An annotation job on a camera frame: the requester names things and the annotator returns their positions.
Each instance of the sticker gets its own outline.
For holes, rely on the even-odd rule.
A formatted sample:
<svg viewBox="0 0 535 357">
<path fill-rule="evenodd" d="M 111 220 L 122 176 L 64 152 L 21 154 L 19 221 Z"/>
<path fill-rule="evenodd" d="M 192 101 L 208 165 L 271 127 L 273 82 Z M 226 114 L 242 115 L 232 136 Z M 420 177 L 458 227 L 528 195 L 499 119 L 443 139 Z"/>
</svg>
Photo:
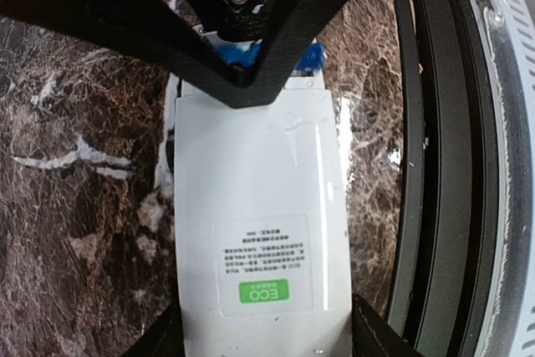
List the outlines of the sticker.
<svg viewBox="0 0 535 357">
<path fill-rule="evenodd" d="M 306 216 L 231 222 L 215 229 L 223 315 L 312 308 Z"/>
</svg>

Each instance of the brown marble countertop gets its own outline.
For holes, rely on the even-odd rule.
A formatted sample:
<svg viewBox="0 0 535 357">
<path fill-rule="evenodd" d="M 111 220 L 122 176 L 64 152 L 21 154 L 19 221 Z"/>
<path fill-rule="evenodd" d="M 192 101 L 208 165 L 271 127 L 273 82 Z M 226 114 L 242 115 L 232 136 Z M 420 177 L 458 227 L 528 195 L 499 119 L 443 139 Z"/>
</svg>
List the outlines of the brown marble countertop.
<svg viewBox="0 0 535 357">
<path fill-rule="evenodd" d="M 393 1 L 350 0 L 318 40 L 354 291 L 383 314 L 403 155 Z M 0 18 L 0 356 L 119 356 L 173 299 L 175 87 L 155 66 Z"/>
</svg>

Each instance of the white device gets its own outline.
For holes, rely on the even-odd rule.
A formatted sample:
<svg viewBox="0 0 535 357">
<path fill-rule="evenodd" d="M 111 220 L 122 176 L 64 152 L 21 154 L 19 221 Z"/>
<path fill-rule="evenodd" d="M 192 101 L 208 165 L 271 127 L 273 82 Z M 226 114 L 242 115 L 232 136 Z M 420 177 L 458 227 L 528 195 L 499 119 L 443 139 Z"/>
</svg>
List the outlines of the white device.
<svg viewBox="0 0 535 357">
<path fill-rule="evenodd" d="M 304 80 L 241 110 L 182 86 L 175 214 L 187 357 L 351 356 L 333 104 L 317 80 L 296 88 Z"/>
</svg>

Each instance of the green label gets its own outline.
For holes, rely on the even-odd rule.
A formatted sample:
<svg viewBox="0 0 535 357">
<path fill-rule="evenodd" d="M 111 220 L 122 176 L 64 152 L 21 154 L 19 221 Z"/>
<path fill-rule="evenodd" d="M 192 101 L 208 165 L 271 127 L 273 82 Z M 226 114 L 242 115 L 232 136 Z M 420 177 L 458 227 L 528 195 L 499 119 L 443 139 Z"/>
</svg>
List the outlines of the green label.
<svg viewBox="0 0 535 357">
<path fill-rule="evenodd" d="M 240 301 L 247 303 L 267 303 L 290 298 L 288 280 L 263 280 L 261 282 L 240 283 Z"/>
</svg>

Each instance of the marble surface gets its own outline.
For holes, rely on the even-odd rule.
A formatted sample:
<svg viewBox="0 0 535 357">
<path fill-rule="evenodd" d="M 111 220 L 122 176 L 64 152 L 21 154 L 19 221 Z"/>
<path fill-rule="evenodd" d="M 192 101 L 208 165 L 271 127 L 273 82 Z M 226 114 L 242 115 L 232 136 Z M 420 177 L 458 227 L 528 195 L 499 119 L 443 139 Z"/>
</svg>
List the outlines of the marble surface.
<svg viewBox="0 0 535 357">
<path fill-rule="evenodd" d="M 383 314 L 403 155 L 392 0 L 350 0 L 319 40 L 354 291 Z M 0 18 L 0 356 L 118 356 L 176 294 L 175 91 L 155 66 Z"/>
</svg>

